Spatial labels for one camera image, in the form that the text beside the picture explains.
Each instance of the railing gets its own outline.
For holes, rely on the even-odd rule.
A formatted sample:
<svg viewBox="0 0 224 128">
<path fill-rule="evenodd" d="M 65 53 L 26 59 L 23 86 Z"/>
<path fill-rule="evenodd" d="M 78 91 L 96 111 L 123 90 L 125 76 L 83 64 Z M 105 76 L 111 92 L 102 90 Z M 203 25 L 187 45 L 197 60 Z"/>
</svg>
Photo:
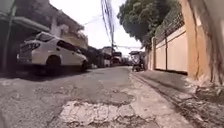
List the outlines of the railing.
<svg viewBox="0 0 224 128">
<path fill-rule="evenodd" d="M 173 8 L 155 32 L 157 44 L 184 25 L 181 8 Z"/>
</svg>

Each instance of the street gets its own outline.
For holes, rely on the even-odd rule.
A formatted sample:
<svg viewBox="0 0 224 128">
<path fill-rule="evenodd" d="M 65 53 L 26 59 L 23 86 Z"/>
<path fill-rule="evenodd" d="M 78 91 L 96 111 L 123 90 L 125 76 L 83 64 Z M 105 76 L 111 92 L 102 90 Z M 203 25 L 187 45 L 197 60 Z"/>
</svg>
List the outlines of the street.
<svg viewBox="0 0 224 128">
<path fill-rule="evenodd" d="M 0 88 L 8 128 L 192 128 L 126 67 L 49 79 L 1 78 Z"/>
</svg>

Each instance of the white car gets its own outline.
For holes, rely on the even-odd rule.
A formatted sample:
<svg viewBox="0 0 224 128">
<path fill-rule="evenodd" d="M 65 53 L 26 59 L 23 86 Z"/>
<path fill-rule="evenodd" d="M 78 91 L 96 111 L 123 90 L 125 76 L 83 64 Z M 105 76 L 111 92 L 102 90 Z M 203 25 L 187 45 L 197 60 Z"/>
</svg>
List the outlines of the white car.
<svg viewBox="0 0 224 128">
<path fill-rule="evenodd" d="M 61 66 L 80 66 L 85 71 L 88 61 L 77 47 L 45 32 L 25 40 L 17 59 L 22 65 L 41 66 L 50 72 Z"/>
</svg>

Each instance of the curb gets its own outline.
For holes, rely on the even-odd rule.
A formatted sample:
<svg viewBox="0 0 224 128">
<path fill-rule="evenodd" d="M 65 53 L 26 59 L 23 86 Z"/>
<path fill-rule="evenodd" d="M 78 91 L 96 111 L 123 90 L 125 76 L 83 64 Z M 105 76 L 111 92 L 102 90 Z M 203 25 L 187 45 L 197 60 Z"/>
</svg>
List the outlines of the curb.
<svg viewBox="0 0 224 128">
<path fill-rule="evenodd" d="M 164 92 L 160 91 L 158 88 L 152 86 L 151 84 L 158 84 L 158 83 L 156 83 L 156 82 L 154 82 L 152 80 L 146 80 L 142 76 L 137 75 L 136 73 L 133 73 L 133 72 L 131 72 L 131 75 L 133 77 L 135 77 L 139 82 L 141 82 L 141 83 L 143 83 L 145 85 L 150 86 L 153 90 L 155 90 L 162 97 L 164 97 L 168 102 L 170 102 L 174 106 L 175 111 L 177 113 L 179 113 L 180 115 L 182 115 L 186 120 L 188 120 L 189 123 L 191 123 L 193 127 L 195 127 L 195 128 L 205 128 L 205 127 L 203 127 L 203 125 L 202 125 L 202 123 L 200 121 L 198 121 L 197 119 L 195 119 L 193 117 L 193 115 L 195 113 L 193 113 L 188 108 L 183 108 L 183 106 L 181 106 L 181 102 L 184 102 L 184 100 L 181 101 L 180 99 L 178 100 L 176 98 L 173 98 L 173 97 L 168 96 Z"/>
</svg>

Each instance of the car wheel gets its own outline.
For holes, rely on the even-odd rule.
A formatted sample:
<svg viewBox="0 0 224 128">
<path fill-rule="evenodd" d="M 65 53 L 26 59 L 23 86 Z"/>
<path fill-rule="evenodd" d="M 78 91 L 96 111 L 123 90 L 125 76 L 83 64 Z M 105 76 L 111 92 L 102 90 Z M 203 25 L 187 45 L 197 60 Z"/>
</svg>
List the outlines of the car wheel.
<svg viewBox="0 0 224 128">
<path fill-rule="evenodd" d="M 51 56 L 47 59 L 46 72 L 50 75 L 61 73 L 61 59 L 58 56 Z"/>
</svg>

